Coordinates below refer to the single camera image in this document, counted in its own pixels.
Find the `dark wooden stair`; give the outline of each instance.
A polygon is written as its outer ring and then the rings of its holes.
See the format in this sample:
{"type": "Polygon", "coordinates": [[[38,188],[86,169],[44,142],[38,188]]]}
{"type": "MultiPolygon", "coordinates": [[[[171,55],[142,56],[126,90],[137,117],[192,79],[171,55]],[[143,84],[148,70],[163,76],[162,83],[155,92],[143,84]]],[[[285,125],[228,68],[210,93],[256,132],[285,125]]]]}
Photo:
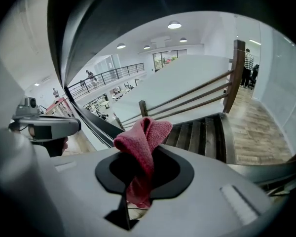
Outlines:
{"type": "Polygon", "coordinates": [[[233,136],[224,113],[174,124],[163,143],[235,164],[233,136]]]}

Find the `red cloth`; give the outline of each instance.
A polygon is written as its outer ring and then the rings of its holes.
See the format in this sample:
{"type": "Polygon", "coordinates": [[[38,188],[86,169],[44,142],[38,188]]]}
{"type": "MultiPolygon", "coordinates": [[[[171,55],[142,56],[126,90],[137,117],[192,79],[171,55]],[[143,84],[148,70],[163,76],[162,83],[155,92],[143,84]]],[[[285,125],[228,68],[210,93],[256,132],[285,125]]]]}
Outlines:
{"type": "Polygon", "coordinates": [[[155,121],[144,117],[132,129],[122,132],[114,139],[114,146],[133,155],[145,176],[135,176],[126,191],[126,199],[140,208],[150,206],[151,178],[153,175],[152,151],[162,143],[172,129],[168,121],[155,121]]]}

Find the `camera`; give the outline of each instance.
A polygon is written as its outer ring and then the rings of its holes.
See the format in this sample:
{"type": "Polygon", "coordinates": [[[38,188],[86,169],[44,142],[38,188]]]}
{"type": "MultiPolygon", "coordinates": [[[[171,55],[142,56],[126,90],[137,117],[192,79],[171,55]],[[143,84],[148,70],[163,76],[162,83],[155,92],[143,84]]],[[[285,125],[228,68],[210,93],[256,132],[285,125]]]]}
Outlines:
{"type": "Polygon", "coordinates": [[[31,117],[40,114],[39,107],[36,104],[34,97],[24,97],[18,107],[12,119],[21,119],[25,117],[31,117]]]}

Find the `glass wall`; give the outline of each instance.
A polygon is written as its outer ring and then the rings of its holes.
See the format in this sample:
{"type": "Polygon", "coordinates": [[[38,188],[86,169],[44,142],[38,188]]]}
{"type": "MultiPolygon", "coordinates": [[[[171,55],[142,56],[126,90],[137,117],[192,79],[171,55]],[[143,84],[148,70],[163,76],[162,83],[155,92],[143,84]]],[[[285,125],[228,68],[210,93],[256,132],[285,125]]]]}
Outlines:
{"type": "Polygon", "coordinates": [[[186,55],[187,50],[173,50],[173,51],[166,51],[162,53],[154,53],[153,54],[153,61],[154,61],[154,68],[156,71],[163,68],[165,65],[169,64],[170,62],[174,61],[178,57],[182,55],[186,55]]]}

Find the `balcony railing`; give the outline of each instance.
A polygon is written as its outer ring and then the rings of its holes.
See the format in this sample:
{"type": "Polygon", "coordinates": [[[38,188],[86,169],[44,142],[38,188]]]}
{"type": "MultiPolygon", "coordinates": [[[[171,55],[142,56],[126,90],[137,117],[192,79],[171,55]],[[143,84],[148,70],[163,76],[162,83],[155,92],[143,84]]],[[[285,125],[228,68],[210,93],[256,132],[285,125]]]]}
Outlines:
{"type": "Polygon", "coordinates": [[[76,100],[83,95],[89,94],[91,91],[98,89],[108,83],[128,77],[132,74],[144,71],[144,64],[138,63],[127,67],[109,70],[92,78],[87,78],[68,87],[71,96],[76,100]]]}

